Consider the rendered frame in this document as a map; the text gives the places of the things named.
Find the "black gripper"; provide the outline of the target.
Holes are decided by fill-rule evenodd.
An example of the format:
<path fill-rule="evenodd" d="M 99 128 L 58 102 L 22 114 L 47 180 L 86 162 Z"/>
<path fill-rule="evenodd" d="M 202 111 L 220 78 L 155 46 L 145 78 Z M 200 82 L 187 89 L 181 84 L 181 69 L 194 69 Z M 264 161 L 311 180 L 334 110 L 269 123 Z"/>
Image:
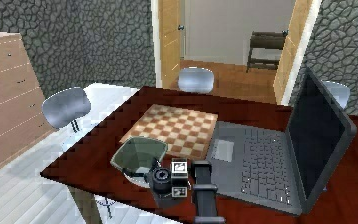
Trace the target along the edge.
<path fill-rule="evenodd" d="M 152 159 L 151 169 L 153 170 L 151 173 L 152 190 L 157 194 L 169 194 L 172 188 L 170 170 L 161 167 L 161 163 L 156 157 Z M 123 168 L 122 173 L 129 177 L 144 177 L 151 169 L 139 167 L 136 171 L 131 171 Z"/>

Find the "grey green glass bowl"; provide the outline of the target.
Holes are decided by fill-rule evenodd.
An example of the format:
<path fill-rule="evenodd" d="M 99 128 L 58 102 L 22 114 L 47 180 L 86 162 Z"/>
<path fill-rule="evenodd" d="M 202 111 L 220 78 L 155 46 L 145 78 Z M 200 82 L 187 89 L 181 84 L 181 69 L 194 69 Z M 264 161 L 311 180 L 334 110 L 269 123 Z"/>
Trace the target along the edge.
<path fill-rule="evenodd" d="M 136 171 L 139 167 L 151 169 L 152 159 L 156 157 L 161 163 L 167 150 L 168 145 L 161 140 L 148 137 L 130 137 L 112 156 L 110 164 L 120 172 L 122 172 L 123 168 L 130 169 L 131 171 Z M 139 187 L 149 187 L 147 175 L 144 177 L 129 177 L 125 174 L 123 175 L 129 182 Z"/>

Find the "wooden chessboard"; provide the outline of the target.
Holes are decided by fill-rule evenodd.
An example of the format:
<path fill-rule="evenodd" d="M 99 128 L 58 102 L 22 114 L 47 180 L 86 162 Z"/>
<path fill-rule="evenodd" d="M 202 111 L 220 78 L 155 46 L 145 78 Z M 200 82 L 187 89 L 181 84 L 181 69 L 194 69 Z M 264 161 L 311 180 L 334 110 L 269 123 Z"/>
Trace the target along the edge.
<path fill-rule="evenodd" d="M 206 158 L 218 115 L 153 104 L 121 138 L 141 136 L 168 144 L 167 153 L 191 160 Z"/>

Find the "dark red wooden table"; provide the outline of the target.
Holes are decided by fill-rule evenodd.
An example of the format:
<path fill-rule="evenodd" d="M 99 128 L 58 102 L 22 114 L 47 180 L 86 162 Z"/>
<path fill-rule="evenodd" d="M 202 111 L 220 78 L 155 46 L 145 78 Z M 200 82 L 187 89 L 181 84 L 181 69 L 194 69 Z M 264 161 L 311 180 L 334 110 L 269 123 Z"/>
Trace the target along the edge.
<path fill-rule="evenodd" d="M 214 113 L 222 121 L 278 131 L 286 128 L 292 111 L 288 106 L 143 87 L 45 168 L 41 176 L 88 195 L 101 195 L 192 224 L 195 207 L 189 198 L 175 207 L 159 209 L 148 190 L 131 184 L 110 165 L 120 138 L 153 104 Z M 330 178 L 328 190 L 309 214 L 292 217 L 219 196 L 217 209 L 226 224 L 358 224 L 358 116 L 351 119 L 357 135 Z"/>

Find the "grey chair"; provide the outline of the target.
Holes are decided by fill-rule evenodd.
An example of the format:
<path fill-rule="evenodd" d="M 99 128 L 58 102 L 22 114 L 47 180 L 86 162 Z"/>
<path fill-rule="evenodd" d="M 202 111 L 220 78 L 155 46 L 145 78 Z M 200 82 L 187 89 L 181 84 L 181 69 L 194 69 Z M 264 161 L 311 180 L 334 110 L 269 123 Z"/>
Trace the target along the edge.
<path fill-rule="evenodd" d="M 42 113 L 47 122 L 56 129 L 70 124 L 77 133 L 80 128 L 77 119 L 91 111 L 91 102 L 81 87 L 59 91 L 42 103 Z"/>
<path fill-rule="evenodd" d="M 350 88 L 332 81 L 324 81 L 323 84 L 329 90 L 329 92 L 333 95 L 339 105 L 345 109 L 350 97 Z"/>
<path fill-rule="evenodd" d="M 178 87 L 184 92 L 209 93 L 214 85 L 214 74 L 205 68 L 188 67 L 179 72 Z"/>

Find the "grey laptop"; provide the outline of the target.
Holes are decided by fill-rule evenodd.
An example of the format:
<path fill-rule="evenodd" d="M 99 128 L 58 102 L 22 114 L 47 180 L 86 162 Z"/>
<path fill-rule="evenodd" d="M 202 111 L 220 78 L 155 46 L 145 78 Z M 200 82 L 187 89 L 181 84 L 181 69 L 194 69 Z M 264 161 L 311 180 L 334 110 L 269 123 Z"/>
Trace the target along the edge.
<path fill-rule="evenodd" d="M 206 156 L 218 193 L 293 215 L 309 213 L 357 132 L 306 69 L 286 129 L 218 121 Z"/>

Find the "light wooden room door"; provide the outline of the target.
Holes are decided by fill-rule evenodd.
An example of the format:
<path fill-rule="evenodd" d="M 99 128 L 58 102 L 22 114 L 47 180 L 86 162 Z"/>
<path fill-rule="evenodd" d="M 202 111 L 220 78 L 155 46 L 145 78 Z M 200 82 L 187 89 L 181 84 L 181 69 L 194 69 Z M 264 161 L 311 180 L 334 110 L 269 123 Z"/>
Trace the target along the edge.
<path fill-rule="evenodd" d="M 180 70 L 180 1 L 158 0 L 162 87 L 169 88 Z"/>
<path fill-rule="evenodd" d="M 313 0 L 295 0 L 273 87 L 278 105 L 287 105 L 308 42 L 307 18 Z"/>

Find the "brown chest of drawers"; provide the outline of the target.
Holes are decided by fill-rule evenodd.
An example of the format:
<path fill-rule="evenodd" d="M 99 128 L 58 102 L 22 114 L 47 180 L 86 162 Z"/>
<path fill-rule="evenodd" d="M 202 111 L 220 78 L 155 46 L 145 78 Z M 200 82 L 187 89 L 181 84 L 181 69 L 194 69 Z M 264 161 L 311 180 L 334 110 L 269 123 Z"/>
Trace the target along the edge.
<path fill-rule="evenodd" d="M 0 169 L 53 132 L 19 33 L 0 32 Z"/>

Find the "dark brown shelf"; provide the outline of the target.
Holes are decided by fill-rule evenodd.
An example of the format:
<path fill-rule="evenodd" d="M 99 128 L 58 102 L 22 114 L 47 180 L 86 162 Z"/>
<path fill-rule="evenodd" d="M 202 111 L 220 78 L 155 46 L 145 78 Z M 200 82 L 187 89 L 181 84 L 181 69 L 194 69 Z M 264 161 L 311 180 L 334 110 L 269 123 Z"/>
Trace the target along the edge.
<path fill-rule="evenodd" d="M 279 59 L 253 58 L 252 53 L 254 49 L 283 50 L 285 39 L 286 34 L 283 33 L 253 31 L 250 37 L 246 71 L 251 68 L 277 70 Z"/>

